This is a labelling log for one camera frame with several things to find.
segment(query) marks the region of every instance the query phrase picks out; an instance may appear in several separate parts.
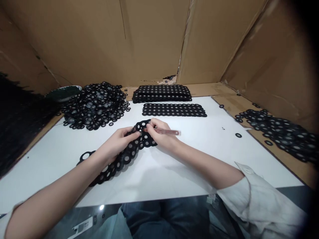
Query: forearm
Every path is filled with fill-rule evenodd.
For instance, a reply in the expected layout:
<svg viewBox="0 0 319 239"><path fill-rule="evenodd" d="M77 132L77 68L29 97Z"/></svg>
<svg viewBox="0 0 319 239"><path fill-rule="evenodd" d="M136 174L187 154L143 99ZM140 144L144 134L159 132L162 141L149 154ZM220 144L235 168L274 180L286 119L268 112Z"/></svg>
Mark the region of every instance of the forearm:
<svg viewBox="0 0 319 239"><path fill-rule="evenodd" d="M6 239L41 238L48 232L106 167L107 162L100 157L94 153L21 204L12 214Z"/></svg>
<svg viewBox="0 0 319 239"><path fill-rule="evenodd" d="M243 173L237 168L179 141L173 154L201 173L216 189L223 189L239 182Z"/></svg>

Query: white shirt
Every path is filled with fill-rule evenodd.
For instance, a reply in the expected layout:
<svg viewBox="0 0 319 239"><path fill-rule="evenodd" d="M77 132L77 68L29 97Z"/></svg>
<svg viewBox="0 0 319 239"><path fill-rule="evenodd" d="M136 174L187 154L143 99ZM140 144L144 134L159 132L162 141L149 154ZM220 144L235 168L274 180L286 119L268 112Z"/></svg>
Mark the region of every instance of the white shirt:
<svg viewBox="0 0 319 239"><path fill-rule="evenodd" d="M238 183L217 191L231 216L251 238L293 238L301 229L306 213L290 199L246 166L236 163L245 177ZM0 239L13 210L0 219Z"/></svg>

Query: white table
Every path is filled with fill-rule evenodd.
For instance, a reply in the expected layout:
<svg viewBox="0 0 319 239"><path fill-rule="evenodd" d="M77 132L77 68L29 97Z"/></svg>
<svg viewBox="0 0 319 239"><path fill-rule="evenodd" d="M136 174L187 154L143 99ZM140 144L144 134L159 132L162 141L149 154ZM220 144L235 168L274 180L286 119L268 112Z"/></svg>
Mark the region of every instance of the white table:
<svg viewBox="0 0 319 239"><path fill-rule="evenodd" d="M235 161L246 164L276 188L303 185L210 97L171 103L200 104L208 115L206 118L158 117L171 129L181 130L181 141L235 167ZM61 119L0 180L0 213L7 213L14 204L74 168L81 154L96 150L116 129L150 118L142 115L143 104L131 102L130 107L131 111L125 112L113 126L93 131L72 130L60 124L64 121ZM198 173L157 146L140 150L129 166L110 181L89 188L76 206L198 196L212 191Z"/></svg>

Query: person's lap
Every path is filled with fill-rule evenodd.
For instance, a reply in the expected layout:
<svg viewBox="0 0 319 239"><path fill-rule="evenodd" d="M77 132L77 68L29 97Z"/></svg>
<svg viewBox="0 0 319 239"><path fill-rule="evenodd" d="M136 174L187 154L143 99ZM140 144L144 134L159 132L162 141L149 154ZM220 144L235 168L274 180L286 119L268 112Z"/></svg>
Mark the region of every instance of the person's lap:
<svg viewBox="0 0 319 239"><path fill-rule="evenodd" d="M133 238L206 238L206 196L124 203L121 207Z"/></svg>

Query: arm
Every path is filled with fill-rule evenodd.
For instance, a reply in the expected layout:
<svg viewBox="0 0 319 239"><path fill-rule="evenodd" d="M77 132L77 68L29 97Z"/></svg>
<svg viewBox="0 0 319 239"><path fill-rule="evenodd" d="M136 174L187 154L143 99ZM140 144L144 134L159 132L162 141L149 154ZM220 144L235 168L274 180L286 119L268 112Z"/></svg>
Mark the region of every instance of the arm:
<svg viewBox="0 0 319 239"><path fill-rule="evenodd" d="M175 136L158 134L153 127L170 129L167 123L152 119L148 132L156 143L197 169L231 210L232 217L256 238L293 238L306 214L246 165L238 170L200 152Z"/></svg>
<svg viewBox="0 0 319 239"><path fill-rule="evenodd" d="M156 133L153 129L154 126L170 129L168 124L153 118L150 124L147 125L147 130L158 145L172 152L175 156L199 171L213 187L217 189L227 188L244 178L240 170L184 144L176 136Z"/></svg>
<svg viewBox="0 0 319 239"><path fill-rule="evenodd" d="M136 139L132 127L118 129L94 154L21 204L12 214L6 239L41 238L73 206L88 185Z"/></svg>

